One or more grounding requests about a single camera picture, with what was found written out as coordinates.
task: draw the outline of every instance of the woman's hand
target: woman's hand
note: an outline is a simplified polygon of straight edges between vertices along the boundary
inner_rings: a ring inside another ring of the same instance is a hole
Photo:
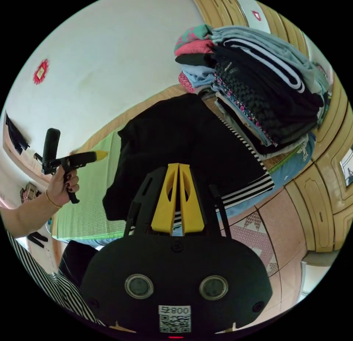
[[[65,171],[62,166],[60,166],[52,177],[47,188],[47,194],[49,199],[55,205],[60,207],[70,201],[67,190],[69,190],[71,193],[76,193],[80,189],[76,169],[68,174],[68,180],[66,183],[64,181],[64,176]]]

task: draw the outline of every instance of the qr code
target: qr code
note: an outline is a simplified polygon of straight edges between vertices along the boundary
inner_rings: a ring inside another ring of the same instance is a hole
[[[191,315],[160,315],[161,333],[190,333]]]

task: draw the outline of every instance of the green bed sheet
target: green bed sheet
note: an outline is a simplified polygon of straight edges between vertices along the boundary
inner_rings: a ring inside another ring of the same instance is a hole
[[[70,202],[58,211],[56,239],[107,239],[124,235],[125,221],[108,221],[102,203],[117,170],[121,149],[118,131],[122,128],[92,149],[108,151],[108,157],[78,169],[80,190],[76,196],[80,202]]]

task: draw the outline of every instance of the black and white striped sleeve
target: black and white striped sleeve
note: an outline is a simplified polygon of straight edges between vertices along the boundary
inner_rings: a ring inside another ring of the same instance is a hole
[[[36,262],[32,255],[12,237],[12,235],[8,232],[7,235],[17,258],[20,260],[27,273],[48,297],[71,312],[94,323],[104,325],[94,317],[82,299],[78,288],[73,283],[71,283],[66,277],[56,273],[48,274]]]

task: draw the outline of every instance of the yellow bracket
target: yellow bracket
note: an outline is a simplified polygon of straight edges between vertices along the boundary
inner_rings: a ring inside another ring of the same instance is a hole
[[[162,191],[159,196],[151,228],[155,232],[169,233],[172,235],[175,217],[175,204],[177,198],[179,164],[169,164]]]
[[[183,235],[202,232],[205,226],[190,166],[184,164],[168,165],[151,228],[155,232],[172,235],[178,177],[180,183],[180,210]]]
[[[192,180],[190,166],[179,164],[180,176],[180,211],[183,235],[202,232],[203,222],[199,201]]]

